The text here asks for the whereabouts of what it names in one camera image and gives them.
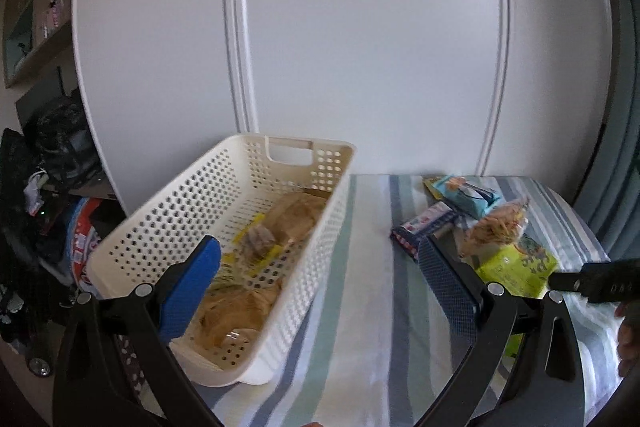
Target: striped bedsheet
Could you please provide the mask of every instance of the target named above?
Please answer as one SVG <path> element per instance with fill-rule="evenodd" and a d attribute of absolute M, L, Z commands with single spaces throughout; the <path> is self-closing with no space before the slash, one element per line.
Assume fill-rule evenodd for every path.
<path fill-rule="evenodd" d="M 562 269 L 605 261 L 593 234 L 557 194 L 528 178 L 476 178 L 507 200 L 528 195 L 527 233 Z M 222 389 L 197 386 L 226 427 L 410 427 L 438 396 L 466 346 L 449 324 L 418 267 L 388 239 L 393 225 L 433 201 L 418 176 L 354 176 L 348 213 L 327 280 L 271 383 Z M 617 387 L 610 305 L 587 306 L 568 296 L 580 344 L 585 417 Z M 499 370 L 477 413 L 496 402 L 507 372 Z"/>

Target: snack package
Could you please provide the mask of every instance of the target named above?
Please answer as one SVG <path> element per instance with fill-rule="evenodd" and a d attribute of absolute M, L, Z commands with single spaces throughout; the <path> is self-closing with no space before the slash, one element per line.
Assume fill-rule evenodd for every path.
<path fill-rule="evenodd" d="M 205 296 L 195 341 L 204 349 L 220 347 L 239 330 L 260 331 L 280 293 L 280 282 L 266 288 L 228 286 Z"/>
<path fill-rule="evenodd" d="M 424 184 L 425 188 L 431 193 L 431 196 L 433 196 L 436 201 L 442 201 L 442 199 L 444 198 L 442 192 L 440 192 L 436 187 L 433 186 L 433 184 L 436 183 L 440 178 L 442 178 L 442 176 L 436 176 L 434 178 L 422 178 L 422 183 Z"/>
<path fill-rule="evenodd" d="M 289 192 L 269 212 L 258 214 L 236 239 L 250 263 L 260 263 L 303 241 L 313 230 L 326 205 L 326 198 L 307 192 Z"/>
<path fill-rule="evenodd" d="M 476 273 L 484 282 L 499 282 L 511 295 L 540 298 L 557 266 L 556 258 L 525 234 L 514 245 L 501 247 Z"/>
<path fill-rule="evenodd" d="M 430 188 L 430 185 L 453 206 L 476 219 L 480 219 L 494 206 L 502 203 L 502 196 L 498 192 L 473 185 L 462 176 L 443 176 L 436 181 L 431 178 L 427 188 Z"/>
<path fill-rule="evenodd" d="M 239 275 L 238 263 L 236 260 L 236 254 L 224 253 L 220 259 L 220 268 L 216 276 L 213 278 L 211 286 L 207 289 L 208 293 L 213 293 L 220 288 L 226 288 L 227 286 L 235 286 L 241 283 Z"/>
<path fill-rule="evenodd" d="M 501 247 L 517 243 L 529 223 L 528 208 L 526 198 L 496 206 L 469 229 L 460 249 L 462 257 L 477 255 L 482 263 Z"/>
<path fill-rule="evenodd" d="M 443 230 L 458 217 L 458 213 L 444 201 L 432 204 L 419 216 L 391 229 L 391 238 L 417 263 L 420 241 Z"/>

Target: wardrobe door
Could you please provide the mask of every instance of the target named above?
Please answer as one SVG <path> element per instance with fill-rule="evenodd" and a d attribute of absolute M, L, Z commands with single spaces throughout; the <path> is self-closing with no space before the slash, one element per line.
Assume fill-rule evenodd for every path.
<path fill-rule="evenodd" d="M 223 0 L 74 0 L 72 16 L 94 139 L 131 213 L 238 130 Z"/>
<path fill-rule="evenodd" d="M 532 176 L 572 198 L 607 96 L 609 0 L 510 0 L 504 94 L 487 174 Z"/>
<path fill-rule="evenodd" d="M 475 172 L 500 0 L 236 0 L 250 128 L 347 140 L 356 172 Z"/>

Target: human hand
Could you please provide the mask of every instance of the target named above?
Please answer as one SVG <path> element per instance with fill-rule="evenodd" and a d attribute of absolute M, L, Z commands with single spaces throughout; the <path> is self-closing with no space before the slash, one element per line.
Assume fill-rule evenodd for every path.
<path fill-rule="evenodd" d="M 640 355 L 640 301 L 620 303 L 616 317 L 625 317 L 618 330 L 618 374 L 624 378 Z"/>

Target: metal pivot screw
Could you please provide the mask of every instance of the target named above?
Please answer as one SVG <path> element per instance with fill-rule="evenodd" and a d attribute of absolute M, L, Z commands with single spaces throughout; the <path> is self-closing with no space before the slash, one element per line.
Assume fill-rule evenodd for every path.
<path fill-rule="evenodd" d="M 87 302 L 89 302 L 90 300 L 91 300 L 91 293 L 84 292 L 78 296 L 78 298 L 76 299 L 76 302 L 78 304 L 87 304 Z"/>
<path fill-rule="evenodd" d="M 495 296 L 500 296 L 500 295 L 504 295 L 504 286 L 502 286 L 501 284 L 498 284 L 497 282 L 490 282 L 486 288 L 489 290 L 489 293 L 491 293 L 491 295 L 495 295 Z"/>
<path fill-rule="evenodd" d="M 51 374 L 51 366 L 46 360 L 33 358 L 29 361 L 29 371 L 36 377 L 46 378 Z"/>
<path fill-rule="evenodd" d="M 562 294 L 556 290 L 551 290 L 549 292 L 549 298 L 557 304 L 562 302 Z"/>
<path fill-rule="evenodd" d="M 138 297 L 146 297 L 147 295 L 149 295 L 149 293 L 151 293 L 153 291 L 154 287 L 151 286 L 150 284 L 141 284 L 139 286 L 136 286 L 136 295 Z"/>

